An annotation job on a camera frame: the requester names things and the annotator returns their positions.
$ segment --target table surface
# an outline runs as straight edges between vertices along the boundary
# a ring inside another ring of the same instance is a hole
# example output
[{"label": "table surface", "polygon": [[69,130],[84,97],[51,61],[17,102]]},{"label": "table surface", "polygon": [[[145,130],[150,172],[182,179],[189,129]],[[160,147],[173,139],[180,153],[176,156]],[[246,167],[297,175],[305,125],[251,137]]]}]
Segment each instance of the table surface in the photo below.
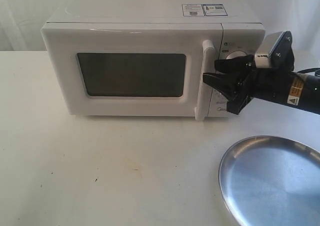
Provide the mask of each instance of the table surface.
[{"label": "table surface", "polygon": [[[319,63],[295,53],[298,68]],[[218,168],[235,142],[320,150],[320,115],[260,100],[225,119],[69,115],[46,52],[0,52],[0,224],[236,225]]]}]

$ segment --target white curtain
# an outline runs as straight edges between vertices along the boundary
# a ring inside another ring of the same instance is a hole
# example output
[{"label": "white curtain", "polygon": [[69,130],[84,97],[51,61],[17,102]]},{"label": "white curtain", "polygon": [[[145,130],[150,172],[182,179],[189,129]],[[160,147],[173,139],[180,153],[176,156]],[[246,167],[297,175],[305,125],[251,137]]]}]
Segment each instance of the white curtain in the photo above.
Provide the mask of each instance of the white curtain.
[{"label": "white curtain", "polygon": [[[0,50],[45,50],[40,29],[65,0],[0,0]],[[293,32],[293,47],[320,58],[320,0],[246,0],[267,33]]]}]

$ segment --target warning label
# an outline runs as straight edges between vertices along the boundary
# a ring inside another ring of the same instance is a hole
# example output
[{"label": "warning label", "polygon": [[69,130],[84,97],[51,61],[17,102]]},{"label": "warning label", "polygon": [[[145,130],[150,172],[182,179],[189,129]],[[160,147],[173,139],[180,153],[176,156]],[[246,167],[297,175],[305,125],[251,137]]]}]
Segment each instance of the warning label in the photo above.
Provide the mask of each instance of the warning label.
[{"label": "warning label", "polygon": [[223,4],[183,4],[184,16],[227,16]]},{"label": "warning label", "polygon": [[300,96],[305,85],[304,81],[306,80],[308,75],[299,74],[299,76],[301,77],[301,79],[298,77],[295,77],[293,80],[293,83],[289,92],[288,100],[287,100],[288,104],[291,104],[291,105],[299,104]]}]

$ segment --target white microwave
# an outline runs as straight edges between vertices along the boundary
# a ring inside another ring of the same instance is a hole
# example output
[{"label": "white microwave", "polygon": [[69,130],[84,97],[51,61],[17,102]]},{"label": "white microwave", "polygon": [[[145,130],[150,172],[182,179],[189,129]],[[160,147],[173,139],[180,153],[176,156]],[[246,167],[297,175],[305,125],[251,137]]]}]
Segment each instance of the white microwave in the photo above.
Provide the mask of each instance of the white microwave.
[{"label": "white microwave", "polygon": [[202,73],[265,35],[243,0],[70,0],[41,32],[71,114],[197,120],[229,115]]}]

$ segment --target round plate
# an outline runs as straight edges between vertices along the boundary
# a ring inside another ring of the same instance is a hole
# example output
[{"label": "round plate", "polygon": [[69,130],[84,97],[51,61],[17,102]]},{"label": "round plate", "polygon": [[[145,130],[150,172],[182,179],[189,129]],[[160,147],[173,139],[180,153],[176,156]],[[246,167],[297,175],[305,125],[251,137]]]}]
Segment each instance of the round plate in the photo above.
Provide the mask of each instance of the round plate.
[{"label": "round plate", "polygon": [[220,189],[240,225],[320,225],[320,153],[296,141],[256,136],[231,146]]}]

